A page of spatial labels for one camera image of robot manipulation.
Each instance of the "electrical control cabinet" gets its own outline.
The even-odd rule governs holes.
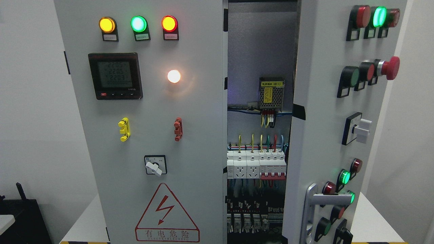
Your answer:
[[[111,243],[350,237],[406,2],[55,0]]]

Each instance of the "white indicator light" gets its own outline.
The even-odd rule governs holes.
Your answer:
[[[177,83],[181,79],[181,73],[176,69],[171,70],[167,73],[167,79],[172,83]]]

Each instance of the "black and yellow tape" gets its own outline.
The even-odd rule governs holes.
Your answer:
[[[408,244],[407,242],[352,242],[351,244]]]
[[[60,244],[110,244],[110,242],[94,242],[94,241],[61,241]]]

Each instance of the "meter display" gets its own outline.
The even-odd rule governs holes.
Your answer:
[[[141,99],[137,53],[90,53],[90,70],[96,99]]]

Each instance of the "high voltage warning triangle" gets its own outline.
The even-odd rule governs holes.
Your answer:
[[[199,242],[200,231],[172,190],[161,183],[135,228],[138,241]]]

